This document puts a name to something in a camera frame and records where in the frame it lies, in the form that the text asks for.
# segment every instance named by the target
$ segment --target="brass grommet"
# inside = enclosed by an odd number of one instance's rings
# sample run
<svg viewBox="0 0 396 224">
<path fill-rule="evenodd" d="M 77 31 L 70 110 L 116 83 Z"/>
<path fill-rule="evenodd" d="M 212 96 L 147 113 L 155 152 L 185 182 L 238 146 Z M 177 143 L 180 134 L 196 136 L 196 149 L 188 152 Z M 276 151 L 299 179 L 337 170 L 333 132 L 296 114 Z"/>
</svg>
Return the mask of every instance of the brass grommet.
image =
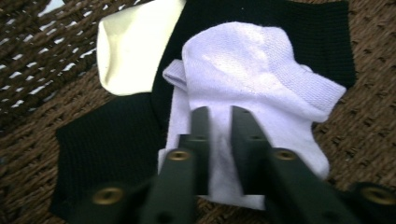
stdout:
<svg viewBox="0 0 396 224">
<path fill-rule="evenodd" d="M 190 156 L 189 153 L 185 151 L 173 151 L 168 155 L 168 158 L 172 161 L 184 161 Z"/>
<path fill-rule="evenodd" d="M 296 159 L 296 155 L 293 152 L 287 150 L 277 150 L 275 152 L 275 157 L 282 161 L 292 161 Z"/>
<path fill-rule="evenodd" d="M 123 190 L 119 188 L 105 188 L 97 191 L 92 201 L 96 204 L 109 205 L 118 202 L 123 196 Z"/>
<path fill-rule="evenodd" d="M 361 190 L 361 194 L 364 196 L 364 198 L 373 203 L 384 205 L 396 204 L 396 197 L 384 189 L 375 187 L 364 188 Z"/>
</svg>

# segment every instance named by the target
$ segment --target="wicker surface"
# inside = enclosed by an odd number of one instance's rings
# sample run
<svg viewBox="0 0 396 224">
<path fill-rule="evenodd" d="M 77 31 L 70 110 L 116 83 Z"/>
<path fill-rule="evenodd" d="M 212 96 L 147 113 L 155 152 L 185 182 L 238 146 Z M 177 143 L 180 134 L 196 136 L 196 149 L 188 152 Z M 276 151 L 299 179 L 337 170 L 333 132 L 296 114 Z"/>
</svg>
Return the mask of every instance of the wicker surface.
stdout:
<svg viewBox="0 0 396 224">
<path fill-rule="evenodd" d="M 94 52 L 82 55 L 95 48 L 101 18 L 134 4 L 66 1 L 39 17 L 48 1 L 0 1 L 0 223 L 62 223 L 47 212 L 57 175 L 55 130 L 114 97 L 99 84 Z M 371 181 L 396 190 L 396 1 L 349 4 L 357 83 L 315 137 L 337 188 Z M 199 223 L 266 223 L 256 211 L 198 205 Z"/>
</svg>

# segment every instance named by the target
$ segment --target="woven wicker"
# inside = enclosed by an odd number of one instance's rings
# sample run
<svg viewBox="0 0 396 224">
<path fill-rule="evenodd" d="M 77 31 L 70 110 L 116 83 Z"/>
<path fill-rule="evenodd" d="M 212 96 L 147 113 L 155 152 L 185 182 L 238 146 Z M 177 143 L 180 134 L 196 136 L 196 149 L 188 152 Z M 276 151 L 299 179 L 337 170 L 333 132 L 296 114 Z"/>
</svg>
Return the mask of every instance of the woven wicker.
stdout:
<svg viewBox="0 0 396 224">
<path fill-rule="evenodd" d="M 49 1 L 0 1 L 0 223 L 63 223 L 48 212 L 55 130 L 114 97 L 99 84 L 95 52 L 86 52 L 95 49 L 99 20 L 134 4 L 71 0 L 40 16 Z M 349 4 L 357 83 L 314 133 L 336 188 L 370 181 L 395 191 L 396 1 Z M 267 223 L 244 208 L 204 200 L 198 208 L 199 223 Z"/>
</svg>

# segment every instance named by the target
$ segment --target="fabric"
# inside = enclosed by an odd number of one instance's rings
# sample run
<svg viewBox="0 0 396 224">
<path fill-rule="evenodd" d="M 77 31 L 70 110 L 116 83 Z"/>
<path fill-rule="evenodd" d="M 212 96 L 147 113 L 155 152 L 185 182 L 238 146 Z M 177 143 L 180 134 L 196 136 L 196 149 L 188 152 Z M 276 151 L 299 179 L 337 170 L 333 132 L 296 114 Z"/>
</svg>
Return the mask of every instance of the fabric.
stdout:
<svg viewBox="0 0 396 224">
<path fill-rule="evenodd" d="M 165 134 L 149 97 L 118 97 L 57 131 L 61 151 L 51 213 L 68 220 L 88 190 L 112 181 L 136 186 L 156 174 Z"/>
<path fill-rule="evenodd" d="M 163 77 L 191 37 L 212 26 L 241 21 L 280 27 L 290 38 L 297 63 L 309 66 L 347 88 L 355 83 L 355 70 L 348 31 L 348 2 L 302 4 L 283 0 L 189 0 L 163 53 L 152 88 L 151 102 L 167 130 L 173 86 Z"/>
<path fill-rule="evenodd" d="M 57 133 L 61 154 L 59 179 L 51 206 L 53 214 L 67 219 L 74 206 L 85 194 L 84 192 L 99 182 L 109 179 L 123 181 L 134 178 L 132 174 L 138 174 L 142 169 L 152 170 L 155 174 L 158 149 L 165 147 L 173 92 L 173 86 L 162 77 L 163 69 L 174 59 L 181 59 L 182 46 L 188 39 L 226 21 L 279 26 L 290 37 L 298 63 L 306 64 L 314 72 L 329 76 L 330 79 L 337 79 L 347 87 L 354 83 L 347 29 L 347 3 L 308 5 L 280 0 L 189 0 L 159 63 L 152 94 L 144 93 L 142 94 L 144 96 L 139 96 L 141 95 L 139 94 L 126 97 L 123 98 L 125 101 L 116 100 L 105 105 L 106 113 L 92 111 L 92 114 L 84 119 L 72 121 Z M 326 49 L 331 49 L 337 57 L 325 54 Z M 103 122 L 107 126 L 111 124 L 112 128 L 108 130 L 98 128 L 103 126 Z M 78 136 L 77 133 L 80 133 L 78 130 L 86 131 L 82 132 L 84 133 L 82 136 Z M 148 139 L 145 135 L 140 135 L 144 132 L 147 132 L 148 136 L 154 134 L 155 137 Z M 120 140 L 123 135 L 116 136 L 115 133 L 129 133 L 128 137 L 132 139 Z M 99 147 L 91 147 L 96 141 L 103 144 Z M 122 150 L 114 154 L 114 157 L 121 158 L 123 161 L 130 161 L 128 169 L 122 166 L 125 162 L 108 160 L 109 151 L 117 143 L 122 144 L 123 148 L 127 146 L 129 148 L 128 152 Z M 150 152 L 145 154 L 147 158 L 134 156 L 144 153 L 142 150 Z M 150 162 L 141 165 L 139 162 L 144 160 Z M 98 162 L 108 165 L 108 169 L 94 172 L 91 166 Z"/>
<path fill-rule="evenodd" d="M 329 163 L 315 142 L 311 124 L 323 122 L 346 89 L 294 61 L 283 30 L 229 22 L 201 32 L 182 50 L 164 77 L 175 85 L 167 149 L 190 133 L 190 112 L 210 111 L 211 158 L 208 200 L 263 209 L 262 196 L 243 196 L 231 151 L 231 106 L 251 111 L 273 147 L 295 151 L 320 178 Z"/>
<path fill-rule="evenodd" d="M 134 0 L 65 2 L 68 4 L 62 8 L 42 15 L 40 11 L 48 1 L 0 1 L 5 15 L 1 39 L 5 42 L 9 38 L 0 50 L 1 83 L 10 86 L 0 91 L 0 99 L 8 99 L 0 103 L 3 223 L 64 223 L 48 213 L 49 196 L 58 174 L 55 130 L 114 98 L 100 85 L 95 54 L 86 52 L 96 48 L 94 24 L 124 4 L 124 8 L 130 7 Z M 328 121 L 315 126 L 314 134 L 332 165 L 329 183 L 333 187 L 347 189 L 356 181 L 368 181 L 394 189 L 396 5 L 389 0 L 348 3 L 357 83 L 337 104 Z M 54 21 L 51 27 L 39 30 L 50 21 Z M 71 21 L 76 23 L 69 27 Z M 64 41 L 56 41 L 55 46 L 54 40 L 59 38 Z M 18 54 L 23 57 L 11 60 Z M 25 65 L 29 63 L 36 65 L 27 69 Z M 70 63 L 76 66 L 63 71 Z M 10 77 L 15 72 L 21 75 Z M 53 82 L 39 93 L 29 94 L 48 80 Z M 23 104 L 14 107 L 19 100 Z M 268 223 L 261 212 L 205 200 L 199 200 L 197 210 L 199 224 Z"/>
<path fill-rule="evenodd" d="M 103 18 L 97 60 L 102 86 L 116 95 L 151 91 L 185 0 L 155 0 Z"/>
</svg>

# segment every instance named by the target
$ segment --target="sock cuff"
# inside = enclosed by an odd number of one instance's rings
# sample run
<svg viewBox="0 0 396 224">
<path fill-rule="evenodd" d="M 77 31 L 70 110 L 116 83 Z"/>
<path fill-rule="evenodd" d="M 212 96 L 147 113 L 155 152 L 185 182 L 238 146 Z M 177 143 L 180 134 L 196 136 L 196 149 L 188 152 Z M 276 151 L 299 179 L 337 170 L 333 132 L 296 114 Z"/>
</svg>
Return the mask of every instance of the sock cuff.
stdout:
<svg viewBox="0 0 396 224">
<path fill-rule="evenodd" d="M 323 4 L 287 1 L 279 13 L 283 18 L 280 26 L 288 30 L 292 45 L 297 47 L 294 51 L 298 52 L 298 63 L 310 64 L 316 73 L 347 88 L 354 85 L 347 1 Z"/>
<path fill-rule="evenodd" d="M 317 122 L 327 119 L 335 104 L 346 92 L 345 87 L 313 73 L 306 65 L 296 62 L 279 67 L 276 76 L 282 85 L 322 112 L 322 116 L 315 120 Z"/>
<path fill-rule="evenodd" d="M 187 91 L 186 76 L 183 61 L 174 59 L 164 70 L 163 78 L 170 84 Z"/>
</svg>

